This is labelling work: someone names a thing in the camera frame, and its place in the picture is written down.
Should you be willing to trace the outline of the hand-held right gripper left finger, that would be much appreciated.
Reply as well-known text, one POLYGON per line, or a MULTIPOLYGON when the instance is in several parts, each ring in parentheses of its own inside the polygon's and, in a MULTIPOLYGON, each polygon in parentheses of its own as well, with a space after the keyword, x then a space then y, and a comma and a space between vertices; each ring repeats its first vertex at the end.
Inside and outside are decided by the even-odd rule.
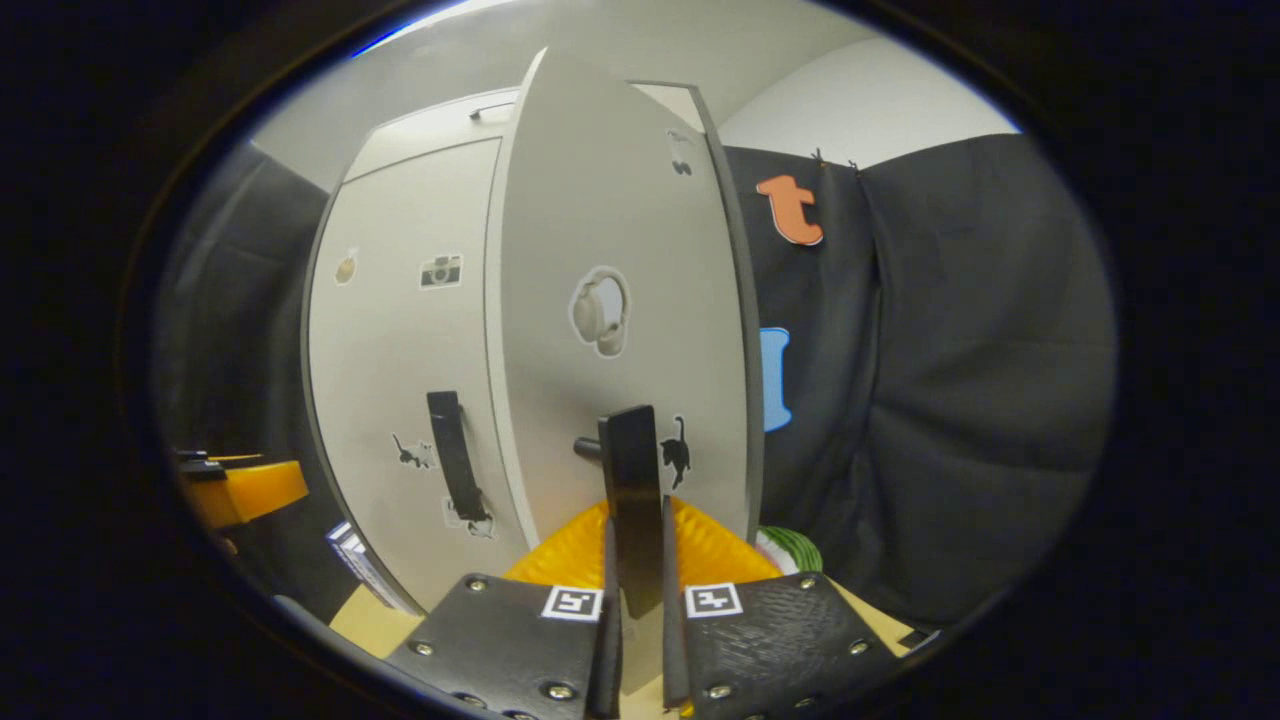
POLYGON ((470 573, 389 664, 507 720, 621 720, 623 605, 607 502, 504 575, 470 573))

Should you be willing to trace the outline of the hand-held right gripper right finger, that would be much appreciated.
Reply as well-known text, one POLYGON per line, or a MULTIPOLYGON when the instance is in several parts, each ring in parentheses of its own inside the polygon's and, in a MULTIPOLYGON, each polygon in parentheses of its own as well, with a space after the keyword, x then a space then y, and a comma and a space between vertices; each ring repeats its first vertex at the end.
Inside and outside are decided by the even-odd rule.
POLYGON ((824 573, 781 573, 672 496, 663 523, 662 703, 678 720, 809 720, 902 659, 902 621, 824 573))

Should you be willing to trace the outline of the black door handle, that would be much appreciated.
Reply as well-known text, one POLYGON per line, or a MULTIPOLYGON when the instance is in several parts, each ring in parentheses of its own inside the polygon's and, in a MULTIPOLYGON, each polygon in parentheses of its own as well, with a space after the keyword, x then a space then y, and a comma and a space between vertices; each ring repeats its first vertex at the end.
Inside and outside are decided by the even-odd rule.
POLYGON ((458 395, 454 391, 431 391, 426 393, 426 404, 436 455, 456 514, 462 521, 492 520, 470 460, 458 395))
POLYGON ((600 464, 614 530, 621 594, 631 618, 660 607, 666 585, 666 519, 654 407, 599 416, 596 436, 573 441, 576 455, 600 464))

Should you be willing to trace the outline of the white cabinet door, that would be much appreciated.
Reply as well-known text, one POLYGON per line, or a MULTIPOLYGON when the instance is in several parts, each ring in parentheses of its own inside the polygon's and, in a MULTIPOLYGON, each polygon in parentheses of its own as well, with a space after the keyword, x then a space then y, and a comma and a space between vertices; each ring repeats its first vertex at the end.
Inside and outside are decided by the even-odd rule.
POLYGON ((461 577, 500 575, 527 550, 486 352, 483 273, 499 147, 445 150, 342 183, 315 249, 306 345, 317 437, 367 551, 425 611, 461 577), (489 521, 454 511, 431 391, 460 397, 489 521))
POLYGON ((660 484, 749 541, 759 523, 759 311, 724 147, 717 182, 673 193, 511 193, 498 179, 484 307, 492 405, 521 529, 539 544, 603 501, 573 452, 599 416, 637 405, 691 465, 660 484))

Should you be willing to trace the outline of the white double-door shoe cabinet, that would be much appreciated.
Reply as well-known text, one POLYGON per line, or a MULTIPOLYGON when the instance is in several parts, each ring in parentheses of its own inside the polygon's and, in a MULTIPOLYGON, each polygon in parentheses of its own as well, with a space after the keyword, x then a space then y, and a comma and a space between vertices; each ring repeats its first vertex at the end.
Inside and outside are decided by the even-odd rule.
POLYGON ((421 610, 605 498, 576 455, 636 405, 663 491, 744 537, 762 461, 759 323, 723 152, 628 82, 521 88, 374 128, 310 258, 303 397, 372 565, 421 610))

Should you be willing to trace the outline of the white cabinet drawer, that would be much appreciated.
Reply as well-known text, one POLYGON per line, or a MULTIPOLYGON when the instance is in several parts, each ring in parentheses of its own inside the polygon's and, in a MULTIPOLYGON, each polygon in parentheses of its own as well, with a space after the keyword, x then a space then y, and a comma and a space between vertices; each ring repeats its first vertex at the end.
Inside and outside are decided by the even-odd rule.
POLYGON ((495 173, 511 193, 673 193, 716 184, 716 143, 698 123, 636 85, 566 56, 541 56, 520 88, 460 97, 372 129, 348 165, 351 183, 410 160, 499 142, 495 173), (516 101, 506 123, 472 109, 516 101))

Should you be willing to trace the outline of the green striped round object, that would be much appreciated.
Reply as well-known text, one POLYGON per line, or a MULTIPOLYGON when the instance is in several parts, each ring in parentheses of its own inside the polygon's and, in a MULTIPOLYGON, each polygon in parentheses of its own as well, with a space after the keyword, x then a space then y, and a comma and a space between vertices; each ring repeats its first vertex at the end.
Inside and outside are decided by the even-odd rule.
POLYGON ((797 530, 760 525, 756 528, 755 548, 783 575, 824 571, 820 551, 797 530))

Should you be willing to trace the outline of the blue white printed box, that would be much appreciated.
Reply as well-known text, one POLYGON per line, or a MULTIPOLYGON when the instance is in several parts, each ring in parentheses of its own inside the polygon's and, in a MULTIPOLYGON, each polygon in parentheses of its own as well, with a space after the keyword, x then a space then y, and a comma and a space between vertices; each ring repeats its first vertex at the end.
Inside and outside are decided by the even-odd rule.
POLYGON ((420 609, 393 588, 390 582, 375 566, 364 543, 364 538, 349 521, 340 521, 332 528, 326 534, 326 542, 358 582, 385 607, 416 618, 422 616, 420 609))

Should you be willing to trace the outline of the black backdrop cloth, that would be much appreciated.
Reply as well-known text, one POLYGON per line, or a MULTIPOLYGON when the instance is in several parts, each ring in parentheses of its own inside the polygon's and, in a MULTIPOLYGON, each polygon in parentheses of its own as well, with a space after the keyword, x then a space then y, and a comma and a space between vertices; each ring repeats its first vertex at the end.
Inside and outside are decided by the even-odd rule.
POLYGON ((724 152, 790 414, 760 523, 887 614, 959 623, 1046 556, 1098 466, 1119 355, 1101 237, 1024 135, 861 172, 724 152))
POLYGON ((323 621, 349 596, 340 520, 305 406, 301 305, 328 195, 251 142, 200 190, 175 238, 155 332, 157 411, 180 450, 296 461, 308 493, 230 530, 239 565, 323 621))

